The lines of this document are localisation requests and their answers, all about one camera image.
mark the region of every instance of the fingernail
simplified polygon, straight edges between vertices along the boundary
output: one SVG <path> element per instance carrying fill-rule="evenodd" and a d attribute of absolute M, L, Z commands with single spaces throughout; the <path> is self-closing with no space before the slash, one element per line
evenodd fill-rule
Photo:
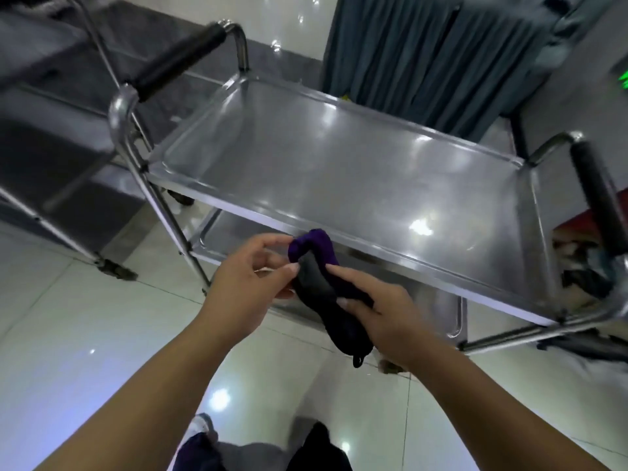
<path fill-rule="evenodd" d="M 299 268 L 301 268 L 301 265 L 297 262 L 291 262 L 290 264 L 286 265 L 286 268 L 288 268 L 293 274 L 296 274 L 297 272 L 299 272 Z"/>

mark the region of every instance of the caster wheel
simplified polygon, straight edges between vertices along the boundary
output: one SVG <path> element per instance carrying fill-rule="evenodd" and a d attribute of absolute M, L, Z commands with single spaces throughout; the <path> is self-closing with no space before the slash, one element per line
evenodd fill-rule
<path fill-rule="evenodd" d="M 170 197 L 177 200 L 177 203 L 184 206 L 192 206 L 194 205 L 194 199 L 190 197 L 186 197 L 185 195 L 181 195 L 181 193 L 177 193 L 176 191 L 168 190 Z"/>
<path fill-rule="evenodd" d="M 135 281 L 137 279 L 136 272 L 108 259 L 105 259 L 104 262 L 98 266 L 98 270 L 123 281 Z"/>

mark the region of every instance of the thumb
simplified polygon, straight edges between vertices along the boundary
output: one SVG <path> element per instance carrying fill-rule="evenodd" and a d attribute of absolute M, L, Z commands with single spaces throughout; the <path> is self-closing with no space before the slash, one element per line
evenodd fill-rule
<path fill-rule="evenodd" d="M 271 297 L 275 297 L 279 291 L 284 289 L 290 284 L 296 274 L 299 272 L 299 263 L 291 262 L 285 266 L 281 266 L 279 269 L 275 269 L 269 275 L 261 278 L 264 290 L 267 291 Z"/>
<path fill-rule="evenodd" d="M 356 301 L 355 299 L 338 298 L 336 302 L 349 314 L 351 314 L 352 316 L 356 316 L 357 320 L 360 321 L 364 326 L 367 326 L 373 319 L 373 309 L 368 307 L 362 301 Z"/>

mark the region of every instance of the green light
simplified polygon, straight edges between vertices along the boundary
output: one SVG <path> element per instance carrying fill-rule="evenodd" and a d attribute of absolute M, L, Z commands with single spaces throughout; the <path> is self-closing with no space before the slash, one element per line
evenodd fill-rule
<path fill-rule="evenodd" d="M 628 89 L 628 71 L 624 72 L 624 74 L 621 75 L 621 77 L 619 78 L 620 81 L 622 82 L 622 87 L 624 89 Z"/>

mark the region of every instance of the gray wall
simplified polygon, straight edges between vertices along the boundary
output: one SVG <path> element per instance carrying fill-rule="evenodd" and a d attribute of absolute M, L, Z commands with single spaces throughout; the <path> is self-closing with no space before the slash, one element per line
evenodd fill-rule
<path fill-rule="evenodd" d="M 618 189 L 628 187 L 628 90 L 611 68 L 628 54 L 628 0 L 616 0 L 567 61 L 522 110 L 532 152 L 560 131 L 577 129 L 595 142 Z M 555 227 L 586 210 L 566 150 L 539 167 L 541 216 Z"/>

